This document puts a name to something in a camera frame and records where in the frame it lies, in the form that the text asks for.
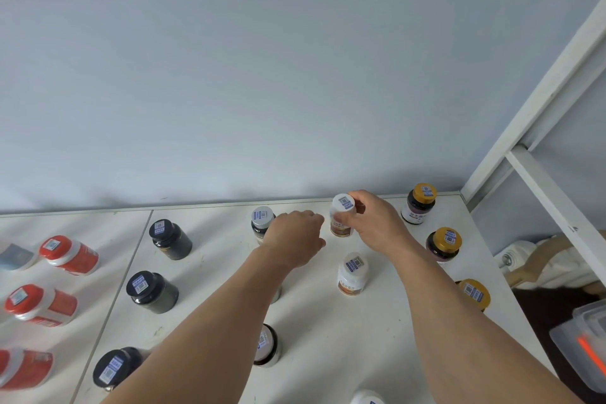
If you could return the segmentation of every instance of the pill bottle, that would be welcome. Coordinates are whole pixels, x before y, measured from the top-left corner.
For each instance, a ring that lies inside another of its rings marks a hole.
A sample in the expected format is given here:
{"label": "pill bottle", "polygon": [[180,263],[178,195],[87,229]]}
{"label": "pill bottle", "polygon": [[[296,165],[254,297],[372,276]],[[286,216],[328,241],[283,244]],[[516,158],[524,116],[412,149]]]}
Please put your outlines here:
{"label": "pill bottle", "polygon": [[273,296],[273,299],[271,300],[271,302],[269,302],[269,305],[271,305],[272,303],[276,303],[277,300],[280,298],[280,296],[282,295],[282,286],[280,286],[276,293]]}
{"label": "pill bottle", "polygon": [[440,227],[435,232],[430,233],[425,242],[425,247],[439,264],[444,264],[453,260],[463,244],[463,239],[455,229],[450,227]]}
{"label": "pill bottle", "polygon": [[38,251],[47,262],[74,275],[88,275],[99,264],[99,255],[79,241],[56,235],[44,241]]}
{"label": "pill bottle", "polygon": [[263,324],[257,353],[254,355],[254,365],[260,367],[271,367],[280,359],[282,354],[282,342],[277,338],[276,331],[268,324]]}
{"label": "pill bottle", "polygon": [[68,324],[77,307],[73,295],[37,285],[21,286],[4,302],[4,309],[15,318],[50,328]]}
{"label": "pill bottle", "polygon": [[37,257],[29,249],[0,240],[0,270],[25,270],[34,264]]}
{"label": "pill bottle", "polygon": [[356,201],[351,195],[340,193],[333,198],[333,204],[330,205],[330,231],[338,237],[348,237],[352,234],[352,228],[337,222],[333,218],[336,212],[356,214]]}
{"label": "pill bottle", "polygon": [[49,377],[52,353],[23,348],[0,349],[0,391],[33,388]]}
{"label": "pill bottle", "polygon": [[385,400],[374,391],[361,389],[353,395],[352,404],[385,404]]}
{"label": "pill bottle", "polygon": [[143,270],[135,273],[126,283],[126,293],[137,305],[154,313],[166,313],[179,299],[177,286],[169,283],[160,273]]}
{"label": "pill bottle", "polygon": [[417,184],[408,193],[406,204],[400,212],[402,218],[409,224],[422,224],[436,204],[436,188],[431,184]]}
{"label": "pill bottle", "polygon": [[126,380],[152,352],[135,347],[124,347],[105,353],[93,370],[93,383],[111,391]]}
{"label": "pill bottle", "polygon": [[186,233],[168,219],[156,220],[150,227],[150,237],[171,260],[180,260],[192,250],[192,241]]}
{"label": "pill bottle", "polygon": [[275,218],[276,215],[269,206],[259,206],[259,208],[253,211],[250,225],[253,228],[254,236],[257,237],[257,241],[259,241],[260,244],[263,243],[265,232],[267,232],[271,221]]}
{"label": "pill bottle", "polygon": [[368,262],[358,252],[350,252],[339,265],[337,287],[347,295],[358,295],[368,280]]}
{"label": "pill bottle", "polygon": [[457,286],[460,287],[463,293],[467,294],[471,300],[475,302],[481,311],[486,310],[490,305],[490,293],[486,286],[477,280],[467,278],[463,281],[457,281]]}

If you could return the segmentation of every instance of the person's left arm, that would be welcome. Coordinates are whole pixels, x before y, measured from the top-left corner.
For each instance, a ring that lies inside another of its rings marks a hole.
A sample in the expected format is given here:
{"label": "person's left arm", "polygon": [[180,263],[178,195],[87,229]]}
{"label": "person's left arm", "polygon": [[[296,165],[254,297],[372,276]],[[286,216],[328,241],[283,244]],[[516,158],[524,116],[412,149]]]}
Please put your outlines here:
{"label": "person's left arm", "polygon": [[270,301],[288,273],[325,246],[323,222],[312,211],[276,217],[263,245],[103,403],[236,404]]}

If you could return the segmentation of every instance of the black cap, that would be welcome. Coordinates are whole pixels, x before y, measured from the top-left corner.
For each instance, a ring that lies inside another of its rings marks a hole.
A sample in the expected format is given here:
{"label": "black cap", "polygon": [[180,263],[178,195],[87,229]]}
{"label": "black cap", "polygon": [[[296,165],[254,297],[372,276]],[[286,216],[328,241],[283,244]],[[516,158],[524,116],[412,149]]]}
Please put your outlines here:
{"label": "black cap", "polygon": [[105,353],[93,371],[93,382],[102,388],[114,387],[131,374],[133,357],[125,349]]}
{"label": "black cap", "polygon": [[156,241],[168,240],[174,232],[175,226],[168,219],[156,220],[150,227],[150,237]]}
{"label": "black cap", "polygon": [[135,303],[146,304],[156,299],[162,290],[162,276],[143,270],[130,277],[126,284],[126,293]]}

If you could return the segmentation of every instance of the red cap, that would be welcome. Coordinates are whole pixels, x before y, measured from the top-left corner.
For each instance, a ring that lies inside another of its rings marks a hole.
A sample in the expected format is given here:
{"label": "red cap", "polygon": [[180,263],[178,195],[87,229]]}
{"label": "red cap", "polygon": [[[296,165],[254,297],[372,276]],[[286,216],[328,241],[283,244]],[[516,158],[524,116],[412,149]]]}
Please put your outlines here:
{"label": "red cap", "polygon": [[40,286],[21,286],[7,297],[4,302],[4,309],[14,315],[23,315],[36,308],[43,296],[44,289]]}
{"label": "red cap", "polygon": [[48,260],[55,260],[63,257],[72,248],[72,240],[63,235],[55,235],[45,240],[40,246],[38,252]]}
{"label": "red cap", "polygon": [[4,374],[4,371],[9,365],[10,361],[10,351],[9,350],[0,350],[0,376]]}

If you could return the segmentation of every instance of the hand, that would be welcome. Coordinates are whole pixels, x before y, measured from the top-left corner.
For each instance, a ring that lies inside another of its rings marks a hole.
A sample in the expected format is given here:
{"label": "hand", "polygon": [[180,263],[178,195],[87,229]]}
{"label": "hand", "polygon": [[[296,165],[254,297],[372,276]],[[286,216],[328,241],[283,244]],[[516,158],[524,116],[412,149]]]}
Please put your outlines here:
{"label": "hand", "polygon": [[338,212],[334,215],[335,220],[353,227],[370,249],[391,260],[395,253],[414,241],[398,211],[388,202],[366,190],[349,194],[356,201],[358,212]]}
{"label": "hand", "polygon": [[326,246],[320,238],[323,223],[324,216],[309,210],[280,214],[269,225],[262,247],[268,249],[272,261],[289,270],[302,267]]}

